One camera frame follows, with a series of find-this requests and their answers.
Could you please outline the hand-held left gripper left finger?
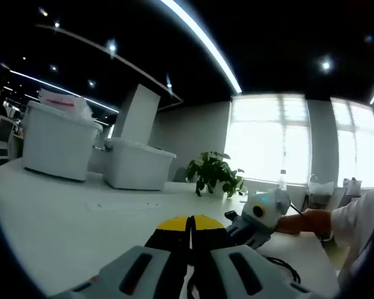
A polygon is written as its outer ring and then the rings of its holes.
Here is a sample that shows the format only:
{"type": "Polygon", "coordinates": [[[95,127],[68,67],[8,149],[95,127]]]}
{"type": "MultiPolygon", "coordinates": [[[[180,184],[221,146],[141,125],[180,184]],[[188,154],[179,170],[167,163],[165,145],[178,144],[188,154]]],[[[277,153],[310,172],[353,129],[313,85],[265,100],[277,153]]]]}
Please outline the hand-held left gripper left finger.
{"type": "Polygon", "coordinates": [[[189,263],[192,218],[160,224],[144,246],[136,245],[97,275],[52,298],[179,298],[189,263]]]}

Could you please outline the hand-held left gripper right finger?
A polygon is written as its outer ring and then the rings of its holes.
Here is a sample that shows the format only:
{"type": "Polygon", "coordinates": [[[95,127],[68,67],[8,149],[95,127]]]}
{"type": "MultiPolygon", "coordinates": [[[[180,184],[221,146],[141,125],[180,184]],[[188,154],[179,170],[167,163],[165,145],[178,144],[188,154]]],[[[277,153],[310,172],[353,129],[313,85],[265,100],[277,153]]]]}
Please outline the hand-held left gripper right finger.
{"type": "Polygon", "coordinates": [[[203,215],[191,217],[194,272],[190,294],[199,298],[319,298],[246,245],[234,245],[224,226],[203,215]]]}

